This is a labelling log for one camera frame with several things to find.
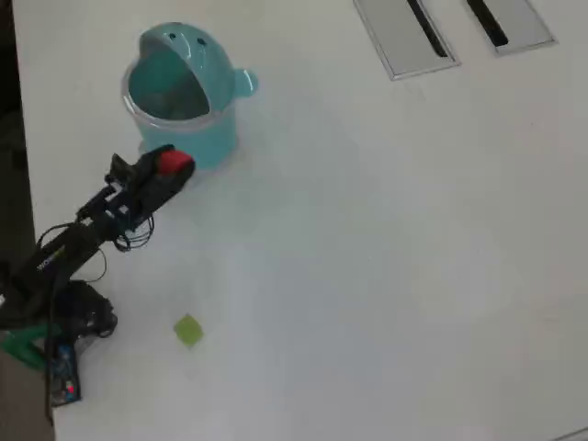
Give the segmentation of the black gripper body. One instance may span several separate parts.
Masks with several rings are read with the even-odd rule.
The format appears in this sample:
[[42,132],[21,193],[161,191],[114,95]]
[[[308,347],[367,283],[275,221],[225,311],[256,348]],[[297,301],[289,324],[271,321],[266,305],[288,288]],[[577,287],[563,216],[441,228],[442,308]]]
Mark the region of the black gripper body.
[[141,225],[152,215],[144,210],[144,189],[155,174],[156,162],[129,164],[123,158],[111,159],[105,176],[108,225]]

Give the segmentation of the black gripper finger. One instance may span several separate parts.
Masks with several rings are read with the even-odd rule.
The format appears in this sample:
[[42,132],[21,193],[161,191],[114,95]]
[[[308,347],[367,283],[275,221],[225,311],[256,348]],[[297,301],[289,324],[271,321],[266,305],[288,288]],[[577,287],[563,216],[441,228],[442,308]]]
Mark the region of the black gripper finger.
[[150,148],[147,144],[141,143],[139,146],[139,162],[156,162],[163,153],[173,152],[175,146],[165,144],[156,148]]
[[144,189],[144,210],[152,214],[174,198],[196,170],[193,160],[158,160]]

